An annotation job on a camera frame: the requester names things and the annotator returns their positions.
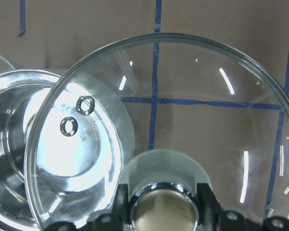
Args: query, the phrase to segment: pot handle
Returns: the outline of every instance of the pot handle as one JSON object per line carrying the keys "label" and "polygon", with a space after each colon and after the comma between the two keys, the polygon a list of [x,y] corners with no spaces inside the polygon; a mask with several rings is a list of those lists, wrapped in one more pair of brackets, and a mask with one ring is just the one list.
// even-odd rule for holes
{"label": "pot handle", "polygon": [[4,56],[0,55],[0,59],[6,62],[13,70],[23,69],[23,67],[10,59],[5,58]]}

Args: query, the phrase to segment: metal ring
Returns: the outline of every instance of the metal ring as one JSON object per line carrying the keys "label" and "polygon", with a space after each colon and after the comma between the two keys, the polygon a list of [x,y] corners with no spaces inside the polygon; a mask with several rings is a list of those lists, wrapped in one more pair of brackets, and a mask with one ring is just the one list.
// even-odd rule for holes
{"label": "metal ring", "polygon": [[[72,129],[69,132],[66,130],[67,122],[72,123]],[[74,119],[73,117],[70,117],[70,116],[65,117],[60,123],[61,133],[65,136],[73,136],[76,133],[77,129],[78,129],[78,124],[77,124],[76,119]]]}
{"label": "metal ring", "polygon": [[144,187],[141,188],[138,192],[136,192],[130,199],[129,201],[129,211],[130,211],[130,224],[132,225],[133,229],[136,230],[135,228],[135,223],[134,223],[134,214],[136,207],[140,200],[147,195],[149,192],[155,191],[155,190],[160,190],[160,189],[166,189],[166,190],[173,190],[175,192],[178,192],[179,194],[183,195],[185,199],[191,204],[193,211],[195,213],[195,226],[194,226],[194,231],[197,229],[198,226],[198,221],[199,221],[199,213],[198,213],[198,208],[199,208],[199,201],[198,199],[191,193],[189,190],[187,190],[183,185],[177,184],[177,183],[169,183],[169,182],[155,182],[155,183],[150,183]]}
{"label": "metal ring", "polygon": [[[81,108],[81,104],[85,102],[88,106],[89,109],[88,110],[83,110]],[[80,96],[79,99],[76,102],[76,110],[79,114],[82,114],[84,116],[87,116],[89,114],[91,114],[94,110],[95,107],[95,101],[94,98],[92,96]]]}

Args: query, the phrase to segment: glass lid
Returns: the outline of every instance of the glass lid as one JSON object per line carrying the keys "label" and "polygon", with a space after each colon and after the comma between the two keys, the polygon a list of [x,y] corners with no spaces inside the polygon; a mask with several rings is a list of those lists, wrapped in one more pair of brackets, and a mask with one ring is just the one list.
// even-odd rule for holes
{"label": "glass lid", "polygon": [[110,208],[125,163],[152,149],[197,161],[223,207],[255,222],[289,218],[286,93],[234,48],[160,33],[94,51],[46,97],[25,159],[40,228],[81,227],[90,213]]}

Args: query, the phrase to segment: frosted plastic lid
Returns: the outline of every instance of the frosted plastic lid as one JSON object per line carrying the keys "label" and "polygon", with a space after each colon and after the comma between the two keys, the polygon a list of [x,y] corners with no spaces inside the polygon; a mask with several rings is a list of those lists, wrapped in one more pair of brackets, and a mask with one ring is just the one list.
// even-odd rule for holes
{"label": "frosted plastic lid", "polygon": [[[112,92],[105,94],[109,98],[103,95],[107,102],[99,101],[97,82]],[[95,172],[101,178],[91,179],[91,183],[75,180],[74,184],[71,181],[78,179],[82,164],[74,166],[67,161],[69,167],[65,168],[62,162],[66,155],[74,157],[69,156],[74,146],[69,137],[58,141],[49,134],[62,136],[62,116],[54,116],[56,121],[50,118],[61,114],[65,104],[72,106],[64,116],[77,122],[86,118],[73,109],[79,96],[93,97],[100,107],[94,113],[107,133],[105,142],[113,148],[109,158],[104,158],[107,171]],[[116,113],[118,108],[127,112]],[[120,126],[126,126],[128,115],[135,149],[126,141],[131,140],[131,132],[127,132],[131,128],[118,132]],[[91,120],[85,120],[72,138],[91,126]],[[95,140],[104,137],[93,134],[88,149],[79,145],[79,155],[97,148]],[[52,152],[40,156],[50,144]],[[80,140],[75,138],[75,144],[81,144]],[[286,93],[260,64],[236,49],[206,38],[161,33],[94,51],[70,68],[50,91],[33,123],[26,150],[26,189],[40,227],[60,220],[83,225],[89,210],[107,207],[110,202],[107,199],[112,197],[117,179],[113,167],[121,169],[123,165],[116,160],[155,148],[177,150],[200,163],[223,207],[241,211],[255,222],[269,216],[289,218]],[[92,163],[103,158],[102,154],[97,160],[88,156]],[[61,187],[58,182],[63,179]]]}

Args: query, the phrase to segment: black ring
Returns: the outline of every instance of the black ring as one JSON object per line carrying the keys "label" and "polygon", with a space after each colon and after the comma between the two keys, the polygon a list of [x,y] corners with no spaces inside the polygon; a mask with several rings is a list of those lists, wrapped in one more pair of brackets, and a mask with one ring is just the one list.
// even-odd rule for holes
{"label": "black ring", "polygon": [[[73,125],[72,130],[70,132],[66,131],[66,123],[68,121],[70,121]],[[65,117],[60,123],[61,133],[65,136],[73,136],[76,133],[77,129],[78,129],[78,124],[77,124],[76,119],[74,119],[73,117],[70,117],[70,116]]]}
{"label": "black ring", "polygon": [[[84,101],[89,101],[88,102],[89,103],[89,105],[88,105],[89,109],[86,110],[86,111],[82,110],[82,108],[81,108],[81,104]],[[94,107],[95,107],[95,101],[94,101],[94,98],[92,96],[90,96],[90,95],[89,96],[80,96],[79,99],[76,102],[76,110],[77,110],[77,112],[79,114],[84,115],[84,116],[87,116],[87,115],[91,114],[93,112],[93,110],[94,110]]]}

